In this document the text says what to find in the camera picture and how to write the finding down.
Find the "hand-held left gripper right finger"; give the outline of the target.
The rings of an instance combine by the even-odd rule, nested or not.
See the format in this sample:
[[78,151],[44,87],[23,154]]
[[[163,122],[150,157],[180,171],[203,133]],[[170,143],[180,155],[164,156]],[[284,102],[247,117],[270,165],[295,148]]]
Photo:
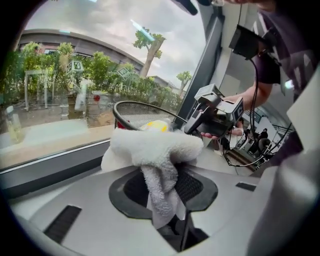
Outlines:
[[257,178],[179,165],[185,206],[179,256],[246,256],[254,222],[246,215]]

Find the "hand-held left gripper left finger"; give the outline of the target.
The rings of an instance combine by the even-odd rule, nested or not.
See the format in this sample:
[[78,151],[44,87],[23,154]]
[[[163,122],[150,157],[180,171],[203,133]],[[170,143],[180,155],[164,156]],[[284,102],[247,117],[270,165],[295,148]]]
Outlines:
[[[16,199],[9,205],[26,233],[49,256],[173,256],[176,254],[148,219],[121,214],[109,200],[116,172],[99,172],[62,182]],[[80,212],[61,242],[45,234],[67,207]]]

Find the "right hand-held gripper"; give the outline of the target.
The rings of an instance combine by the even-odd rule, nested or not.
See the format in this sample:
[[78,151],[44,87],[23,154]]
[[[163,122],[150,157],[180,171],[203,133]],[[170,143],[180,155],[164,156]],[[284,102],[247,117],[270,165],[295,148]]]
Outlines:
[[194,98],[198,105],[184,126],[185,134],[209,133],[221,138],[236,126],[244,113],[243,99],[224,100],[215,84],[200,88]]

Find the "person's right hand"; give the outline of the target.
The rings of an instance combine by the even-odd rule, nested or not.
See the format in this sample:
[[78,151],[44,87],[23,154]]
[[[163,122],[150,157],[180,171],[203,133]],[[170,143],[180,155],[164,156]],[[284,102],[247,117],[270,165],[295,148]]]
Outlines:
[[[227,131],[226,133],[226,136],[236,136],[236,137],[241,137],[243,135],[243,132],[244,132],[244,120],[243,118],[241,117],[237,123],[235,124],[235,128],[233,128],[232,130],[230,131]],[[210,133],[201,133],[201,135],[205,138],[208,138],[208,139],[213,139],[213,140],[218,140],[219,138],[215,135],[212,135]]]

